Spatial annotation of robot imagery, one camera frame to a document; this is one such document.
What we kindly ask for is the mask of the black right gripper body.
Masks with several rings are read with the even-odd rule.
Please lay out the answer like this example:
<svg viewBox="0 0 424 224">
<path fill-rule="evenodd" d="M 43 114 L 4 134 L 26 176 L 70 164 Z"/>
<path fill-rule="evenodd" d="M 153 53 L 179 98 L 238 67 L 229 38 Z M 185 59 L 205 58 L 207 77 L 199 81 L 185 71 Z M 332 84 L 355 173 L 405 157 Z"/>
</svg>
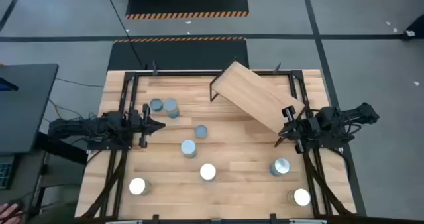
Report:
<svg viewBox="0 0 424 224">
<path fill-rule="evenodd" d="M 289 106 L 282 109 L 283 117 L 287 118 L 288 121 L 295 122 L 295 129 L 292 132 L 287 132 L 281 135 L 282 140 L 294 140 L 296 142 L 295 150 L 298 154 L 302 154 L 305 151 L 314 147 L 313 142 L 320 133 L 320 126 L 315 117 L 303 119 L 301 116 L 309 111 L 307 107 L 304 107 L 300 114 L 295 117 L 296 111 L 294 106 Z"/>
</svg>

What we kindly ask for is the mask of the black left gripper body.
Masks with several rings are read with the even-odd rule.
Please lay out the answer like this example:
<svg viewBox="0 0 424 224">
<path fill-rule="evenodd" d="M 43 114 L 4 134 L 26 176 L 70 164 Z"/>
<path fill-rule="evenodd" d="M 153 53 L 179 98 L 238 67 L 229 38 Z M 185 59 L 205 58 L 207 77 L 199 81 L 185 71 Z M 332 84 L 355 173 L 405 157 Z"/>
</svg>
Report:
<svg viewBox="0 0 424 224">
<path fill-rule="evenodd" d="M 146 134 L 148 127 L 148 119 L 150 118 L 150 107 L 148 104 L 142 105 L 142 115 L 139 114 L 138 110 L 130 108 L 128 112 L 128 119 L 130 128 L 133 133 L 141 133 L 139 139 L 139 147 L 147 148 Z"/>
</svg>

